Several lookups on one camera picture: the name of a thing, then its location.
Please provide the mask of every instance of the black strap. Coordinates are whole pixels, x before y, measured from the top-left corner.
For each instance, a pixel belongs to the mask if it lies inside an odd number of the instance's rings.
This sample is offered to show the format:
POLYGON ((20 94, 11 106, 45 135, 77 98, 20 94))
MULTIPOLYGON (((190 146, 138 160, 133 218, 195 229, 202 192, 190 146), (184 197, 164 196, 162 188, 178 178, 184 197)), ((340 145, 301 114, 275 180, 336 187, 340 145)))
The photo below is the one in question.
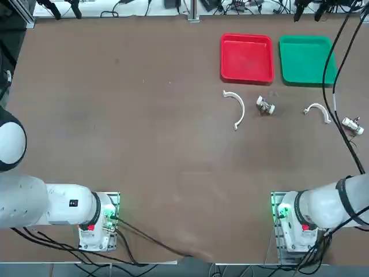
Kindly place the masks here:
POLYGON ((99 216, 100 216, 100 211, 101 211, 101 201, 100 198, 98 197, 96 192, 91 192, 92 195, 94 196, 95 200, 96 200, 96 211, 95 214, 93 215, 93 218, 90 220, 89 223, 87 224, 80 224, 80 228, 82 230, 87 230, 89 225, 95 225, 97 223, 97 221, 99 220, 99 216))
POLYGON ((359 216, 356 216, 356 212, 353 210, 350 201, 348 200, 346 192, 346 180, 352 176, 347 176, 346 178, 340 179, 336 184, 336 189, 338 190, 338 195, 340 196, 342 205, 345 208, 347 214, 359 225, 368 225, 369 223, 363 221, 359 216))
POLYGON ((306 190, 303 190, 301 192, 298 192, 298 195, 296 195, 295 197, 295 202, 294 202, 294 206, 295 206, 295 214, 296 217, 298 218, 298 221, 300 222, 300 224, 306 224, 306 225, 311 225, 311 223, 309 221, 306 221, 305 218, 303 217, 301 210, 300 210, 300 198, 301 195, 305 192, 306 190))

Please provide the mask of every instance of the red tray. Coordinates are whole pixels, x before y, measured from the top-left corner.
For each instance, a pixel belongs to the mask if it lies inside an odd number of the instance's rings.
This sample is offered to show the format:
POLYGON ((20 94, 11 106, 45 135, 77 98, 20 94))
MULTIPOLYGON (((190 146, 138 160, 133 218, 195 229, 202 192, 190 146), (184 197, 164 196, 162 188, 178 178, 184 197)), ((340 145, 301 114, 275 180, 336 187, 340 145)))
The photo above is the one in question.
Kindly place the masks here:
POLYGON ((237 83, 271 83, 272 40, 264 35, 225 33, 221 37, 221 76, 237 83))

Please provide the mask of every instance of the white cylinder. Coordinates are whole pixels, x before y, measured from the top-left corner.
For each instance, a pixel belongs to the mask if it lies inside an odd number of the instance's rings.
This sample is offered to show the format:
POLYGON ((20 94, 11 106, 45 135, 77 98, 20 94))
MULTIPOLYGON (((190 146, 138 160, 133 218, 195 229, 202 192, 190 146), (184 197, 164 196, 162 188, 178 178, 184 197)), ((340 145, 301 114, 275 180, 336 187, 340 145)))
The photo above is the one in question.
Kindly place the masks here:
POLYGON ((27 175, 0 174, 0 228, 35 224, 48 206, 45 183, 27 175))
MULTIPOLYGON (((338 190, 337 182, 308 190, 301 195, 300 211, 310 223, 320 228, 334 228, 350 218, 346 212, 338 190)), ((346 192, 354 212, 359 212, 369 205, 369 175, 363 174, 346 179, 346 192)), ((360 215, 369 223, 369 211, 360 215)), ((354 220, 345 227, 359 226, 354 220)))
POLYGON ((85 186, 47 184, 48 202, 37 225, 87 224, 96 214, 96 199, 85 186))

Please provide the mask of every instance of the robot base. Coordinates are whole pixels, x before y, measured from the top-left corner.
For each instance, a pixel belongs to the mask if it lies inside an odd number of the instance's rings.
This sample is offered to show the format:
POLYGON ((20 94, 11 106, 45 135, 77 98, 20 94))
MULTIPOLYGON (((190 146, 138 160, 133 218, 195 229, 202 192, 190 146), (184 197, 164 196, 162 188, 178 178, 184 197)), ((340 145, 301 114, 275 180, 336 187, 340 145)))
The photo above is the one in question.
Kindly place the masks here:
POLYGON ((297 264, 317 241, 318 229, 303 230, 296 218, 297 192, 272 192, 273 226, 281 264, 297 264))
POLYGON ((277 208, 284 241, 289 252, 307 252, 317 241, 318 228, 309 230, 300 224, 295 212, 297 192, 288 192, 277 208))
POLYGON ((119 192, 96 192, 100 202, 100 216, 95 225, 88 226, 87 230, 78 227, 80 243, 78 248, 87 251, 113 251, 116 249, 116 231, 119 217, 119 192))

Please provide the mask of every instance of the metal bracket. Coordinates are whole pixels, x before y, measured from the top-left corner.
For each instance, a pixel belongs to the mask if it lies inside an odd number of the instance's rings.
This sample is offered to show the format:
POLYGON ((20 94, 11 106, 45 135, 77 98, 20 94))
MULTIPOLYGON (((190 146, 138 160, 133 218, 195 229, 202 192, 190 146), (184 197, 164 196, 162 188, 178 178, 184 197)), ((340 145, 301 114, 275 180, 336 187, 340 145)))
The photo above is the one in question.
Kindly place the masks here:
POLYGON ((200 16, 197 16, 196 18, 190 18, 187 19, 189 23, 200 23, 200 16))

